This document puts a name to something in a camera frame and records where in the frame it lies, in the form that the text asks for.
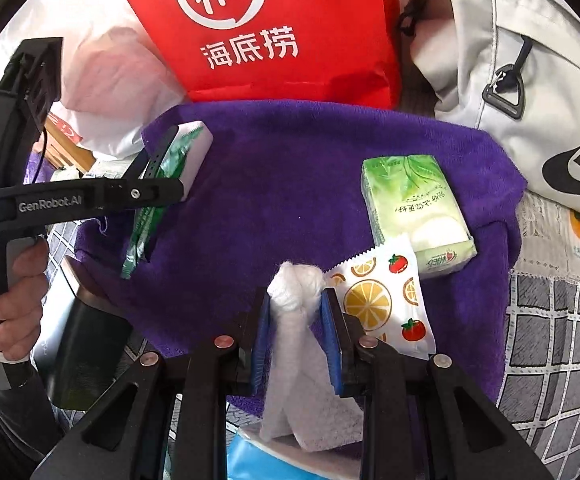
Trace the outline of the person's left hand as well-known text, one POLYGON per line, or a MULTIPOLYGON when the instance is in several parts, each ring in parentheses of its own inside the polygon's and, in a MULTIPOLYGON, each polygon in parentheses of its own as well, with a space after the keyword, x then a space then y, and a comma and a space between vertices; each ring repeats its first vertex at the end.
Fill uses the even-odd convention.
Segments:
POLYGON ((0 296, 0 352, 7 360, 26 358, 39 338, 42 300, 49 289, 44 274, 48 259, 48 243, 40 238, 13 263, 18 282, 0 296))

